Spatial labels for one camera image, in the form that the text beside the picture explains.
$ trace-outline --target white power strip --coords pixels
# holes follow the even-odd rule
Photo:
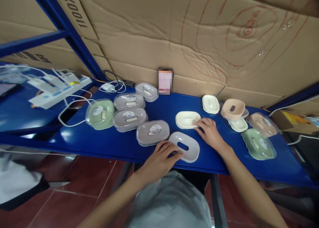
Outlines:
[[[49,95],[47,93],[41,93],[40,95],[31,98],[29,100],[30,103],[33,103],[36,107],[41,107],[44,109],[48,109],[53,105],[56,105],[58,102],[62,101],[66,95],[71,95],[84,88],[86,85],[89,85],[92,80],[89,77],[84,76],[80,80],[80,84],[70,85],[53,95]]]

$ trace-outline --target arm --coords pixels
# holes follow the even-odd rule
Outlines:
[[[204,133],[195,128],[203,140],[223,158],[240,195],[262,227],[288,227],[272,200],[220,136],[216,123],[209,118],[202,118],[194,124],[203,129]]]
[[[168,155],[172,152],[176,152],[176,154],[168,158]],[[162,141],[157,144],[153,154],[146,160],[144,165],[94,209],[77,228],[108,227],[117,214],[135,198],[139,191],[143,190],[148,184],[165,176],[183,155],[183,153],[178,152],[178,147],[168,141]]]

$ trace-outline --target smartphone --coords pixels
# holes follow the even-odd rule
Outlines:
[[[159,67],[157,70],[159,75],[159,95],[170,95],[173,92],[173,69]]]
[[[0,83],[0,100],[9,95],[10,93],[21,88],[19,84],[15,83]]]

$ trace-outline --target black cable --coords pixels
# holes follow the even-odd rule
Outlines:
[[[110,80],[110,81],[112,81],[112,79],[110,79],[105,73],[106,72],[108,72],[108,73],[111,73],[111,74],[113,74],[114,76],[115,76],[115,78],[116,78],[116,80],[117,81],[119,81],[119,79],[118,79],[118,76],[122,79],[122,81],[124,82],[124,79],[120,76],[120,75],[116,75],[114,72],[112,72],[112,71],[110,71],[110,70],[102,70],[103,71],[103,73],[104,73],[104,76],[106,77],[106,79],[107,80]],[[119,90],[120,90],[120,83],[118,82],[118,89],[115,91],[115,92],[118,92]]]

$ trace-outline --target round sticker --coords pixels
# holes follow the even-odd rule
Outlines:
[[[160,131],[162,130],[162,127],[160,126],[160,125],[158,125],[158,124],[156,124],[156,125],[153,125],[152,127],[151,127],[151,133],[153,133],[153,134],[159,134],[160,133]]]
[[[92,114],[93,115],[99,115],[103,111],[102,106],[97,106],[96,108],[93,109]]]
[[[259,143],[260,145],[262,145],[263,148],[268,149],[267,142],[264,139],[261,138],[259,140]]]
[[[124,118],[132,118],[134,116],[135,116],[135,114],[132,111],[127,111],[127,112],[123,113]]]
[[[129,96],[126,97],[126,100],[129,101],[129,102],[133,102],[133,101],[136,100],[136,97],[133,96],[133,95],[129,95]]]
[[[143,89],[144,89],[144,90],[150,90],[150,89],[151,89],[151,87],[150,87],[150,86],[148,86],[148,85],[143,85]]]
[[[263,118],[263,121],[267,126],[271,126],[271,123],[268,119]]]

